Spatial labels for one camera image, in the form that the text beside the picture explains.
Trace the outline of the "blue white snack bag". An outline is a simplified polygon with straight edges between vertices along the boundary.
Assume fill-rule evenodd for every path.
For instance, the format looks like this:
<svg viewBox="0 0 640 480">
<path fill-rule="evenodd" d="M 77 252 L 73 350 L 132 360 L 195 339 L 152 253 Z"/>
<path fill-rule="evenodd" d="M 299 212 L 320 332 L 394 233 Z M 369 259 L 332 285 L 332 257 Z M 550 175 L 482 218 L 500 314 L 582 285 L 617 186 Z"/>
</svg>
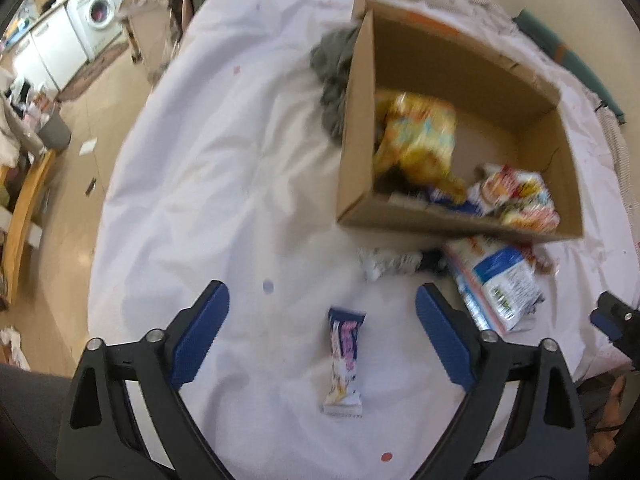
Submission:
<svg viewBox="0 0 640 480">
<path fill-rule="evenodd" d="M 479 330 L 506 336 L 528 330 L 544 294 L 532 266 L 514 245 L 477 235 L 448 240 L 442 251 Z"/>
</svg>

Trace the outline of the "yellow biscuit snack bag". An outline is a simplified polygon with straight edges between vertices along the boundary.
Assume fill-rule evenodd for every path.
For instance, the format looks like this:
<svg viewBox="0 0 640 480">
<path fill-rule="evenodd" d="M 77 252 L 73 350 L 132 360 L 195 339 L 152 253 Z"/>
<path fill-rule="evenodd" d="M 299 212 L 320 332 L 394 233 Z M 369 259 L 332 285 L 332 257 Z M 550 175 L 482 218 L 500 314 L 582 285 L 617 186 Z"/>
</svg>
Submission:
<svg viewBox="0 0 640 480">
<path fill-rule="evenodd" d="M 400 174 L 414 188 L 466 188 L 451 172 L 457 128 L 451 103 L 419 93 L 378 90 L 375 119 L 382 126 L 372 159 L 376 180 Z"/>
</svg>

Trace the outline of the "dark blue chip bag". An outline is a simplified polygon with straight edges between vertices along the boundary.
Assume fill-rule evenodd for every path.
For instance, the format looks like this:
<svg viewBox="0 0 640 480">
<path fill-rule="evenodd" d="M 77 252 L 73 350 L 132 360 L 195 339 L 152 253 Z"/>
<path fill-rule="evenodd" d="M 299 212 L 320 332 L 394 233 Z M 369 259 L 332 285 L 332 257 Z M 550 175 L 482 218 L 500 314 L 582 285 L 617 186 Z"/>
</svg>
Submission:
<svg viewBox="0 0 640 480">
<path fill-rule="evenodd" d="M 482 214 L 478 203 L 469 199 L 464 186 L 462 188 L 429 188 L 427 200 L 430 204 L 444 207 L 458 214 L 469 214 L 470 216 Z"/>
</svg>

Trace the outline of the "grey trash bin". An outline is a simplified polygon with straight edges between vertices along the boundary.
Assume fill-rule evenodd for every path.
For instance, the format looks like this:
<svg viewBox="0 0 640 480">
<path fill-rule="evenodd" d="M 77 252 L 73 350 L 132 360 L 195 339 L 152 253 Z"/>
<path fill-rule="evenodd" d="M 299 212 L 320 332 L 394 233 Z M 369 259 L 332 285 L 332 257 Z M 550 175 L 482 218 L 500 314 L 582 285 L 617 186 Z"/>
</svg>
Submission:
<svg viewBox="0 0 640 480">
<path fill-rule="evenodd" d="M 38 136 L 46 148 L 56 152 L 65 151 L 72 140 L 72 132 L 59 110 L 54 110 L 46 117 L 46 121 L 38 131 Z"/>
</svg>

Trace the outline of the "white kitchen cabinet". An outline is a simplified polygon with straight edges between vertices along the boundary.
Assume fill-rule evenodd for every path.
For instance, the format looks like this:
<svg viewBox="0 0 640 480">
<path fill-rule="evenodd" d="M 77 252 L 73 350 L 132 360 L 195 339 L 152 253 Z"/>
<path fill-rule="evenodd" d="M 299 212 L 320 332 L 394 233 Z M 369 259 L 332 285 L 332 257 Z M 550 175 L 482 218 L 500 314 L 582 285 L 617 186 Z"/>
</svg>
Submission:
<svg viewBox="0 0 640 480">
<path fill-rule="evenodd" d="M 50 94 L 64 90 L 87 62 L 65 6 L 41 21 L 14 48 L 14 74 Z"/>
</svg>

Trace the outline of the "white washing machine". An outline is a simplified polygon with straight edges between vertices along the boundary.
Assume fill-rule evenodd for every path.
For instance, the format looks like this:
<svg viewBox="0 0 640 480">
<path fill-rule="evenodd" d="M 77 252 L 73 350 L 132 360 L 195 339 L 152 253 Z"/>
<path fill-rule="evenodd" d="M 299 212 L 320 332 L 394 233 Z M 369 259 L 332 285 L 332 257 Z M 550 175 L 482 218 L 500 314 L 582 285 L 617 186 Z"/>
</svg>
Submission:
<svg viewBox="0 0 640 480">
<path fill-rule="evenodd" d="M 67 0 L 66 13 L 89 61 L 97 58 L 119 35 L 114 0 Z"/>
</svg>

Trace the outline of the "white black wrapper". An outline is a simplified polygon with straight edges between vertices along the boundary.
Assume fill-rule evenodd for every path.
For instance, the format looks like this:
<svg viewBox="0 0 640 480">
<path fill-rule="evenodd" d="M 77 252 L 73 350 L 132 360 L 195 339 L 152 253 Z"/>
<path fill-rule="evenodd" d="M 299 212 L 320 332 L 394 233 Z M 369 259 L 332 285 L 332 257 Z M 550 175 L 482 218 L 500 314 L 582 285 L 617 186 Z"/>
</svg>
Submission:
<svg viewBox="0 0 640 480">
<path fill-rule="evenodd" d="M 360 249 L 359 262 L 364 277 L 369 282 L 375 282 L 384 275 L 412 275 L 428 272 L 442 276 L 448 271 L 446 257 L 438 248 L 412 252 L 381 248 Z"/>
</svg>

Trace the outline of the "purple white candy bar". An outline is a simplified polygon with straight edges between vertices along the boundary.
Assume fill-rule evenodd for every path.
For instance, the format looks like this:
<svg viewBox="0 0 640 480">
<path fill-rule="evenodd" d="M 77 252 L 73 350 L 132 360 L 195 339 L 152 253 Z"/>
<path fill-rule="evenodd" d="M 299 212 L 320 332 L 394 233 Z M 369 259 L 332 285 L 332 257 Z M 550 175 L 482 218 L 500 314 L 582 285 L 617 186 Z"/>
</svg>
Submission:
<svg viewBox="0 0 640 480">
<path fill-rule="evenodd" d="M 358 336 L 366 316 L 338 307 L 329 308 L 331 387 L 322 403 L 324 414 L 361 417 L 362 400 L 357 387 Z"/>
</svg>

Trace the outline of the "dark grey cloth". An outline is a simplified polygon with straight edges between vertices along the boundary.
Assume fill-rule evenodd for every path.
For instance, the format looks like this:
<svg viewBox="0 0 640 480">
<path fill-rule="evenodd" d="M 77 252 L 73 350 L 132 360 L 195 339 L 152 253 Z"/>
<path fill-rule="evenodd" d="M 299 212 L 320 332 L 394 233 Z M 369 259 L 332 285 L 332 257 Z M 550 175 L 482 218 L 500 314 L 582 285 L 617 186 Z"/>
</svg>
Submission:
<svg viewBox="0 0 640 480">
<path fill-rule="evenodd" d="M 321 123 L 330 140 L 343 142 L 346 92 L 360 26 L 334 29 L 311 49 L 309 66 L 322 84 Z"/>
</svg>

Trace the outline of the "brown cardboard box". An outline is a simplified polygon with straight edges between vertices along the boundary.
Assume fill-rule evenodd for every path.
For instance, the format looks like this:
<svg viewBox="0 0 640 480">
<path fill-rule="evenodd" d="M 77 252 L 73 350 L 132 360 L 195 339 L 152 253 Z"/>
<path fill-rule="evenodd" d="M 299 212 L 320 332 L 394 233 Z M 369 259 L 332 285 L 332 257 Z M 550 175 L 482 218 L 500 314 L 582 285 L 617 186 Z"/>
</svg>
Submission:
<svg viewBox="0 0 640 480">
<path fill-rule="evenodd" d="M 337 221 L 547 243 L 584 232 L 559 90 L 464 32 L 355 0 Z"/>
</svg>

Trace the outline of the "white printed bed sheet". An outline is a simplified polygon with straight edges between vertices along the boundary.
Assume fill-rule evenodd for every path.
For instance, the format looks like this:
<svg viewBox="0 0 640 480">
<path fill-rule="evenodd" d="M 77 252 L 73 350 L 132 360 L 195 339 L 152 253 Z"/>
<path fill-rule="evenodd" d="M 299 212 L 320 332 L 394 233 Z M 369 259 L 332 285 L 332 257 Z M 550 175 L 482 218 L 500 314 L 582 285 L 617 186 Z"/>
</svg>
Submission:
<svg viewBox="0 0 640 480">
<path fill-rule="evenodd" d="M 239 479 L 407 479 L 463 392 L 416 317 L 418 276 L 369 283 L 363 246 L 422 237 L 335 221 L 340 153 L 309 53 L 354 0 L 206 0 L 122 144 L 103 207 L 89 330 L 163 327 L 213 280 L 228 318 L 181 394 Z M 324 414 L 328 313 L 363 313 L 362 416 Z"/>
</svg>

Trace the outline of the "Easy Life chicken snack bag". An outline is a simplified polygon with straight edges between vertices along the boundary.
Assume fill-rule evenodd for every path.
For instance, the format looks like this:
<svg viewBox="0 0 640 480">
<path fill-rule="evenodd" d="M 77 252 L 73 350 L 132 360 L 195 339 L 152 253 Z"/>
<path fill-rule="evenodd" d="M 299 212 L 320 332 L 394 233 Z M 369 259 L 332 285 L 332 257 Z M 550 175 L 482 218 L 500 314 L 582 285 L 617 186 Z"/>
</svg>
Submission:
<svg viewBox="0 0 640 480">
<path fill-rule="evenodd" d="M 468 188 L 468 200 L 481 216 L 510 228 L 552 233 L 561 217 L 539 172 L 485 164 L 484 177 Z"/>
</svg>

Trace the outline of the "green rolled mat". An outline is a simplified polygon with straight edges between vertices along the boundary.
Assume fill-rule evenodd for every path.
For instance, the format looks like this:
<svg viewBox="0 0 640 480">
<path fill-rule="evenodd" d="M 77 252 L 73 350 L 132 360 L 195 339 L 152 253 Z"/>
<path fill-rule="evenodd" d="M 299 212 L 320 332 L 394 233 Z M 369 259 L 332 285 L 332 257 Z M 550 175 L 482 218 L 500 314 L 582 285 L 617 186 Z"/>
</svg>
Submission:
<svg viewBox="0 0 640 480">
<path fill-rule="evenodd" d="M 552 61 L 566 68 L 589 90 L 594 92 L 612 110 L 620 125 L 626 124 L 623 110 L 618 106 L 602 80 L 575 51 L 567 47 L 566 43 L 552 29 L 526 9 L 521 10 L 513 21 L 518 29 L 529 36 Z"/>
</svg>

